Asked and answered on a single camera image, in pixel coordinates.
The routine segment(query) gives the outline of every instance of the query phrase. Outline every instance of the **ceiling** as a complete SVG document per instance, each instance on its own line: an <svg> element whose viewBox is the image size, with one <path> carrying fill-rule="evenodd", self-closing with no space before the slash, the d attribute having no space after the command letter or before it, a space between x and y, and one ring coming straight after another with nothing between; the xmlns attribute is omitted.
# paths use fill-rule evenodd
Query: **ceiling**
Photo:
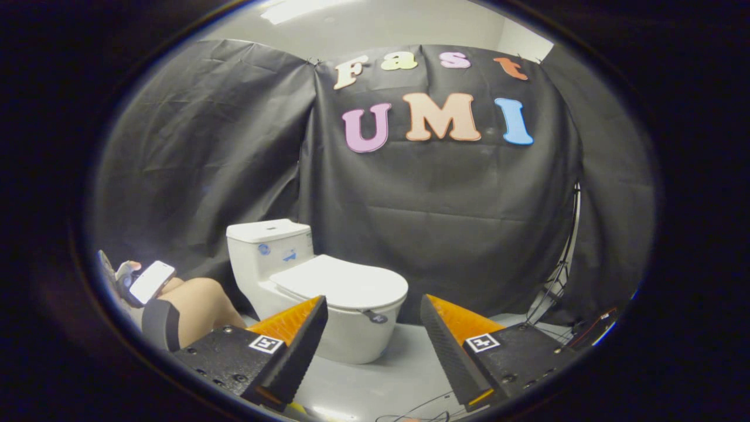
<svg viewBox="0 0 750 422"><path fill-rule="evenodd" d="M273 25L260 15L277 3L245 6L201 36L253 41L322 60L375 47L452 44L538 62L552 47L550 41L468 0L349 0Z"/></svg>

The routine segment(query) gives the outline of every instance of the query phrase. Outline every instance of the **toilet bowl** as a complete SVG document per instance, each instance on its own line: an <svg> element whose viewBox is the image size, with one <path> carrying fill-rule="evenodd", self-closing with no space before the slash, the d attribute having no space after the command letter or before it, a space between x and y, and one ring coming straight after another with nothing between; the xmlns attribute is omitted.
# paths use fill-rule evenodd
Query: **toilet bowl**
<svg viewBox="0 0 750 422"><path fill-rule="evenodd" d="M408 284L385 268L313 254L310 226L288 219L232 225L229 259L240 291L265 319L318 295L328 323L316 355L369 363L386 349Z"/></svg>

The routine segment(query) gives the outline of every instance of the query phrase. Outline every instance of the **phone screen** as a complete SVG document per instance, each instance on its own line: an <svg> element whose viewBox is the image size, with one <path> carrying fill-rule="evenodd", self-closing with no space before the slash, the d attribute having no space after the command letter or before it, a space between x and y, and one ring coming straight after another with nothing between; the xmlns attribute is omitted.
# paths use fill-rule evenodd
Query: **phone screen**
<svg viewBox="0 0 750 422"><path fill-rule="evenodd" d="M140 277L130 287L130 294L133 295L142 304L146 304L154 297L157 291L167 282L175 273L174 267L164 262L156 261L141 274Z"/></svg>

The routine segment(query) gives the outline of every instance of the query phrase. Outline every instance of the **toilet tank lid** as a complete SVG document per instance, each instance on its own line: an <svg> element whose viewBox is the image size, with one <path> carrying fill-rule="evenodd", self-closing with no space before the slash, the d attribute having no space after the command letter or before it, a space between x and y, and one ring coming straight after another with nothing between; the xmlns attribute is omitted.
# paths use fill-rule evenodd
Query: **toilet tank lid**
<svg viewBox="0 0 750 422"><path fill-rule="evenodd" d="M289 219L243 223L226 228L226 237L246 243L264 243L310 231L310 226Z"/></svg>
<svg viewBox="0 0 750 422"><path fill-rule="evenodd" d="M330 306L376 309L407 295L409 285L398 273L319 255L271 275L277 285L303 298L325 295Z"/></svg>

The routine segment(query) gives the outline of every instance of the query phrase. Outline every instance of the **black fabric backdrop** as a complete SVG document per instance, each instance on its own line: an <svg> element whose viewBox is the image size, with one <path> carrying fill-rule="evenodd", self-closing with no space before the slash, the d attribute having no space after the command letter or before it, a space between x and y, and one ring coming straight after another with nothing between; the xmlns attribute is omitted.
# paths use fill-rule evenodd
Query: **black fabric backdrop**
<svg viewBox="0 0 750 422"><path fill-rule="evenodd" d="M395 51L413 52L418 66L381 69L383 56ZM444 68L438 55L446 51L466 54L472 66ZM370 61L357 81L333 90L334 66L361 54ZM191 45L146 82L107 141L94 192L92 247L112 261L160 259L179 276L215 278L238 309L252 313L233 279L226 226L291 218L312 226L317 254L402 274L409 295L401 322L419 323L424 293L483 315L523 313L557 264L572 222L573 185L583 178L581 215L588 222L581 223L571 277L578 277L576 267L582 273L556 315L568 312L563 316L570 319L570 312L582 315L630 297L647 256L647 248L631 248L648 243L653 231L653 218L642 216L653 205L644 200L652 192L641 188L647 176L628 170L630 161L642 167L644 157L602 158L612 151L608 140L617 147L623 136L591 131L612 131L612 125L584 124L583 146L576 129L582 118L627 126L628 117L576 111L572 101L590 99L570 88L575 78L562 66L511 58L529 76L521 81L496 57L509 56L401 46L312 65L244 41ZM481 139L407 140L410 109L401 97L411 92L429 94L438 106L453 92L471 94ZM495 98L523 103L534 144L503 139L506 124ZM388 141L374 152L352 151L342 113L363 109L362 135L371 137L369 108L382 102L392 104ZM641 135L631 138L639 142ZM619 173L607 175L613 161ZM640 202L623 203L634 195ZM603 223L612 219L619 220ZM633 219L646 223L634 226Z"/></svg>
<svg viewBox="0 0 750 422"><path fill-rule="evenodd" d="M384 71L383 56L409 51L418 65ZM467 69L444 68L439 55L460 52ZM316 100L301 154L300 220L311 225L316 253L386 267L409 281L400 319L419 322L425 293L484 315L524 313L552 272L569 234L572 189L581 149L563 99L538 65L513 58L529 79L503 71L496 57L469 47L396 46L368 50L357 81L334 90L335 65L316 66ZM425 92L440 107L449 94L474 97L478 141L433 134L407 140L410 107L401 97ZM506 142L495 98L523 104L530 146ZM364 109L364 137L375 132L369 109L391 103L388 141L374 151L348 148L341 115Z"/></svg>
<svg viewBox="0 0 750 422"><path fill-rule="evenodd" d="M553 324L622 310L644 277L656 232L658 166L645 127L592 69L555 46L541 64L583 144L580 226Z"/></svg>
<svg viewBox="0 0 750 422"><path fill-rule="evenodd" d="M200 41L164 64L119 117L96 174L92 247L217 279L250 309L227 225L296 218L313 66L244 41Z"/></svg>

